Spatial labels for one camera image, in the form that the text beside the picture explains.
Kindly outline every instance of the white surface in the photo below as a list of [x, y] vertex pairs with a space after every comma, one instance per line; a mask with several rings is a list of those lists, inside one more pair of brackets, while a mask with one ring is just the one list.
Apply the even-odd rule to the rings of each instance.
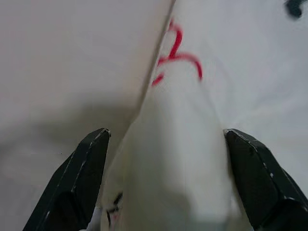
[[[124, 191], [115, 230], [251, 229], [231, 188], [225, 128], [266, 144], [308, 196], [307, 6], [294, 21], [281, 0], [176, 1], [179, 52], [200, 59], [204, 79], [185, 61], [154, 71], [165, 78], [148, 88], [102, 197], [108, 207]], [[162, 55], [174, 41], [168, 32]]]
[[107, 127], [112, 153], [169, 0], [0, 2], [0, 224], [21, 230], [56, 168]]

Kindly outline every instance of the red handwriting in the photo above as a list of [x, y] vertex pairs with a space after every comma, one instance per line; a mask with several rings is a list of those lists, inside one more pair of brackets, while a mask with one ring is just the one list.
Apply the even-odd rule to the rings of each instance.
[[[169, 32], [169, 31], [176, 32], [176, 39], [175, 39], [173, 47], [170, 51], [170, 54], [167, 57], [161, 56], [158, 60], [157, 67], [159, 67], [160, 65], [162, 65], [164, 63], [170, 63], [170, 62], [174, 62], [174, 61], [178, 61], [178, 60], [185, 60], [185, 61], [193, 63], [196, 66], [198, 76], [199, 76], [199, 80], [201, 81], [202, 80], [202, 67], [201, 67], [200, 62], [198, 61], [198, 58], [195, 57], [192, 54], [189, 54], [189, 53], [178, 52], [178, 49], [179, 49], [179, 47], [182, 43], [182, 39], [183, 39], [183, 30], [180, 28], [179, 25], [173, 24], [173, 20], [171, 20], [170, 25], [169, 25], [169, 29], [168, 29], [167, 32]], [[163, 79], [164, 79], [164, 73], [159, 74], [156, 77], [156, 79], [152, 82], [152, 86], [156, 86]]]

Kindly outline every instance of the black object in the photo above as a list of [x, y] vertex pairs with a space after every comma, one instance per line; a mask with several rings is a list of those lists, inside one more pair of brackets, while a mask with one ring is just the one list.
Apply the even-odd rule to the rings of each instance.
[[302, 16], [301, 4], [307, 0], [288, 0], [285, 3], [286, 9], [293, 18], [300, 18]]
[[308, 230], [308, 200], [270, 150], [254, 137], [225, 131], [235, 184], [256, 231]]
[[55, 171], [24, 231], [78, 231], [92, 218], [102, 181], [109, 131], [88, 134]]

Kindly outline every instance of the white cloth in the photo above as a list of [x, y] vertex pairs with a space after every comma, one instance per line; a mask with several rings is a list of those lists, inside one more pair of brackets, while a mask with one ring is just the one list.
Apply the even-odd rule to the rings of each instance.
[[108, 171], [103, 208], [123, 192], [111, 228], [249, 229], [224, 128], [261, 140], [308, 195], [304, 8], [295, 21], [280, 0], [176, 1], [153, 84]]

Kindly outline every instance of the folded cloth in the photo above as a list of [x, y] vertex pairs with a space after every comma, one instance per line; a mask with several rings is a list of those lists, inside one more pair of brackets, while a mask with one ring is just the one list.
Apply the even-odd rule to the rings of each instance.
[[308, 195], [308, 18], [280, 0], [177, 0], [101, 229], [249, 230], [222, 130], [265, 143]]

